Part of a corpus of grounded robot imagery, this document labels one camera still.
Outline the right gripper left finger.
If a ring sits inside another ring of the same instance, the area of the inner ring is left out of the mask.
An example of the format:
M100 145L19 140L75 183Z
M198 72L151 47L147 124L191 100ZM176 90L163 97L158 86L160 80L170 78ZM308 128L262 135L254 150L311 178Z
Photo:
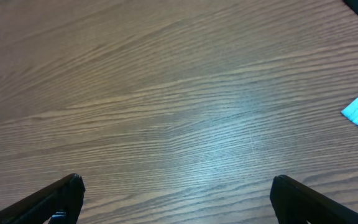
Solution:
M69 174L0 211L0 224L76 224L86 192L83 179Z

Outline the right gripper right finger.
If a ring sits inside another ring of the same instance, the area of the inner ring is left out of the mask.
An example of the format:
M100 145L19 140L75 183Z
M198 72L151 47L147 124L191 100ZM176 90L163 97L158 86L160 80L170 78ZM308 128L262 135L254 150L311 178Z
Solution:
M358 224L358 213L287 175L274 177L270 201L279 224Z

